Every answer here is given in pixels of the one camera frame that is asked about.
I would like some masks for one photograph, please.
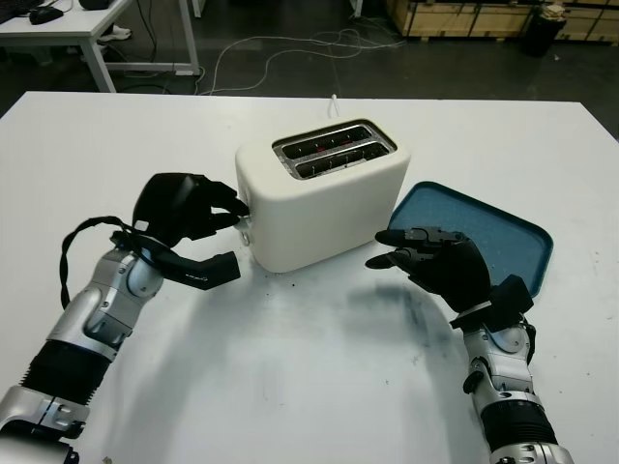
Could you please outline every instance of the blue tray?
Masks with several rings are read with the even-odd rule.
[[[389,222],[390,229],[416,225],[463,232],[486,260],[493,285],[514,274],[532,297],[539,293],[552,253],[552,239],[542,227],[435,182],[413,187]]]

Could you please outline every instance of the floor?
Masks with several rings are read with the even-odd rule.
[[[177,0],[139,0],[139,5],[146,18],[152,5],[158,60],[187,61]],[[207,0],[203,17],[192,22],[200,64],[206,70],[199,92],[212,90],[218,56],[235,41],[274,35],[314,38],[347,46],[272,39],[239,43],[221,59],[216,91],[267,97],[335,93],[340,98],[577,101],[619,137],[619,47],[556,43],[547,56],[532,58],[522,54],[517,43],[402,41],[380,0],[366,0],[365,19],[353,20],[350,14],[348,0]],[[137,4],[119,23],[132,28],[133,37],[115,43],[116,50],[110,49],[106,59],[118,60],[117,51],[132,60],[147,58],[152,44]],[[367,49],[376,44],[393,46]],[[269,57],[292,49],[313,54],[276,56],[263,79]],[[12,54],[8,61],[0,57],[0,114],[27,90],[97,90],[78,56],[64,48],[53,49],[52,54],[54,61],[46,67],[37,66],[29,55]],[[168,73],[112,77],[120,91],[139,93],[193,94],[196,81]],[[246,87],[253,88],[224,90]]]

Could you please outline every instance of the white toaster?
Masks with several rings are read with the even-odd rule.
[[[373,240],[388,225],[410,158],[369,119],[290,133],[274,131],[236,154],[239,194],[250,207],[242,233],[273,273]]]

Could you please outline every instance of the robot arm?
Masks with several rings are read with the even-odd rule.
[[[510,275],[492,287],[484,258],[459,232],[415,227],[379,232],[376,240],[397,248],[370,259],[369,268],[399,267],[458,313],[450,324],[462,329],[469,356],[463,389],[473,396],[490,464],[574,464],[533,388],[535,328],[523,315],[533,302],[522,279]]]
[[[227,213],[213,214],[211,207]],[[192,174],[158,174],[137,201],[133,227],[101,217],[87,220],[67,237],[60,266],[65,312],[20,385],[0,401],[0,464],[78,462],[77,453],[59,440],[81,433],[88,402],[163,281],[206,290],[240,276],[232,252],[195,262],[170,248],[185,237],[214,235],[248,212],[236,191],[224,184]],[[122,232],[114,233],[115,248],[70,301],[69,245],[80,230],[102,222],[120,225]]]

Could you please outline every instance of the wooden pallet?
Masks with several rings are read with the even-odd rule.
[[[387,11],[405,37],[517,37],[531,6],[480,3],[416,3],[386,0]]]
[[[423,41],[432,37],[492,37],[498,41],[520,37],[535,8],[530,5],[419,3],[410,0],[385,0],[385,3],[404,37]],[[618,10],[568,8],[566,17],[566,26],[557,39],[619,43]]]
[[[619,11],[568,8],[559,40],[619,43]]]
[[[619,0],[566,0],[565,3],[577,5],[597,5],[600,7],[619,7]]]

